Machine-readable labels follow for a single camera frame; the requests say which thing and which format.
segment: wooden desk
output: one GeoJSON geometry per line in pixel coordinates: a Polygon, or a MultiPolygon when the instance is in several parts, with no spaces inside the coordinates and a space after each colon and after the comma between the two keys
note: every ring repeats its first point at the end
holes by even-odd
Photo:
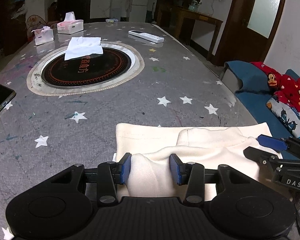
{"type": "Polygon", "coordinates": [[[162,19],[162,13],[163,12],[169,12],[169,13],[176,12],[176,14],[177,14],[177,24],[176,24],[176,28],[175,28],[175,31],[174,31],[174,37],[177,40],[179,40],[179,36],[180,36],[180,33],[181,33],[181,28],[182,28],[183,21],[184,21],[185,18],[198,20],[198,21],[202,21],[202,22],[207,22],[207,23],[210,23],[210,24],[213,24],[213,25],[216,26],[216,28],[214,30],[214,33],[213,33],[213,38],[212,38],[212,41],[211,41],[211,45],[210,45],[210,48],[209,48],[209,51],[208,51],[208,56],[207,56],[207,60],[210,61],[211,57],[212,57],[212,52],[213,52],[214,46],[216,44],[216,41],[217,41],[217,38],[218,38],[218,35],[219,35],[221,24],[223,23],[223,21],[215,19],[215,18],[213,18],[211,16],[208,16],[206,14],[203,14],[203,13],[190,11],[188,9],[183,9],[179,6],[160,5],[159,6],[158,17],[157,17],[157,25],[158,26],[161,25],[161,19],[162,19]]]}

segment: refrigerator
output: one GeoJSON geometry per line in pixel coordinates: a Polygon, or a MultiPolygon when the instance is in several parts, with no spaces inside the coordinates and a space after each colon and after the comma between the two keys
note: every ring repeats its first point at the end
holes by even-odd
{"type": "Polygon", "coordinates": [[[130,0],[129,22],[146,22],[148,0],[130,0]]]}

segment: screw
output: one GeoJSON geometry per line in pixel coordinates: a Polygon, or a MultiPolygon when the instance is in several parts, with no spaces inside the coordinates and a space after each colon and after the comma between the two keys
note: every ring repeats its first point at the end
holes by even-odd
{"type": "Polygon", "coordinates": [[[112,197],[112,196],[102,196],[101,198],[100,198],[100,201],[102,202],[102,203],[105,203],[105,204],[110,204],[110,203],[112,203],[112,202],[114,202],[115,201],[115,198],[114,197],[112,197]]]}
{"type": "Polygon", "coordinates": [[[202,197],[193,195],[193,196],[187,197],[186,200],[187,200],[189,203],[197,204],[197,203],[200,203],[200,202],[202,201],[202,197]]]}

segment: white remote control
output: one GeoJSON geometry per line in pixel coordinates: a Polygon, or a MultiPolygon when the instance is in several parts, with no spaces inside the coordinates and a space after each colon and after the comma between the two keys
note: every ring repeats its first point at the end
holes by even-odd
{"type": "Polygon", "coordinates": [[[149,34],[149,33],[143,33],[143,32],[140,32],[140,31],[134,31],[133,30],[133,31],[129,31],[129,34],[140,37],[140,38],[143,38],[143,39],[148,40],[148,41],[152,41],[154,43],[164,42],[163,37],[158,37],[158,36],[155,36],[155,35],[152,35],[152,34],[149,34]]]}

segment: red blanket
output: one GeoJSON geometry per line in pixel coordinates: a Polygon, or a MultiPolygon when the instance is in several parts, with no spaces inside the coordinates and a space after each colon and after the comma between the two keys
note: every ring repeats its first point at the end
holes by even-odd
{"type": "Polygon", "coordinates": [[[300,78],[295,81],[292,77],[268,67],[263,62],[251,62],[258,69],[262,70],[268,77],[268,86],[278,100],[288,106],[294,107],[300,112],[300,78]]]}

